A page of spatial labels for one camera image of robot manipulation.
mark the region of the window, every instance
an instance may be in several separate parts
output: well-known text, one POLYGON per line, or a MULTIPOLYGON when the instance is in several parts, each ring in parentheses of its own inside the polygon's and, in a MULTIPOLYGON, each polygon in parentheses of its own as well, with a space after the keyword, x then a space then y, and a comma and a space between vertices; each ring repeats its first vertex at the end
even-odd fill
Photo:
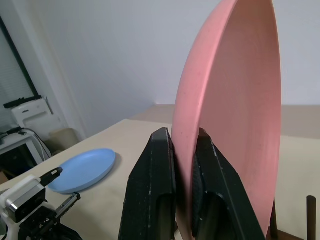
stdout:
POLYGON ((0 128, 14 124, 11 111, 4 104, 35 96, 38 92, 0 17, 0 128))

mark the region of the beige table surface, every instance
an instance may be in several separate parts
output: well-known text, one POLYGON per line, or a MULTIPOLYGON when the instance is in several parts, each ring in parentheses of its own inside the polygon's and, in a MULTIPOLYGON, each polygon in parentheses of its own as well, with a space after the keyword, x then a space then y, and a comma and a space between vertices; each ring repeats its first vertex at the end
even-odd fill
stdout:
MULTIPOLYGON (((111 148, 117 153, 114 168, 100 183, 80 193, 81 200, 62 218, 62 223, 76 230, 84 240, 117 240, 129 174, 150 135, 161 127, 171 130, 171 119, 172 106, 152 107, 0 185, 0 191, 12 187, 27 175, 41 176, 77 154, 111 148)), ((280 230, 307 238, 306 197, 314 195, 320 199, 319 183, 320 140, 282 136, 275 197, 280 230)), ((47 190, 47 200, 55 207, 67 197, 47 190)))

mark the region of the pink bowl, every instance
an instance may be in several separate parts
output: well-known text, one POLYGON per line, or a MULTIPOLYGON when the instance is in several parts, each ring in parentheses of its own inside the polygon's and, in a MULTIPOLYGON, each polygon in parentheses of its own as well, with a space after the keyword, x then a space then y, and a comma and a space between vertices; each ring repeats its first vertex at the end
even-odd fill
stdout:
POLYGON ((181 175, 177 223, 191 234, 192 165, 199 127, 241 177, 266 234, 276 189, 281 73, 271 0, 222 0, 189 53, 175 102, 172 141, 181 175))

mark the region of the black cable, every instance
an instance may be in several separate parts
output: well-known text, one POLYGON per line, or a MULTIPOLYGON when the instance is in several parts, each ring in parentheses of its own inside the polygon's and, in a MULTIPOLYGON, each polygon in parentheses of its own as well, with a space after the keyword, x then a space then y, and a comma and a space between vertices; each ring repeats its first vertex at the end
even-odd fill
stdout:
POLYGON ((39 135, 38 135, 35 131, 33 131, 32 129, 27 128, 27 127, 22 128, 22 130, 28 130, 28 131, 30 131, 30 132, 33 132, 33 133, 35 134, 35 136, 38 138, 39 143, 41 144, 41 146, 42 146, 42 148, 44 149, 44 151, 45 151, 46 155, 48 156, 48 158, 50 158, 50 156, 49 156, 47 150, 44 148, 43 144, 46 146, 46 148, 47 148, 47 149, 49 150, 49 152, 50 152, 50 155, 52 156, 52 153, 51 153, 49 147, 47 146, 47 144, 41 139, 41 137, 39 137, 39 135))

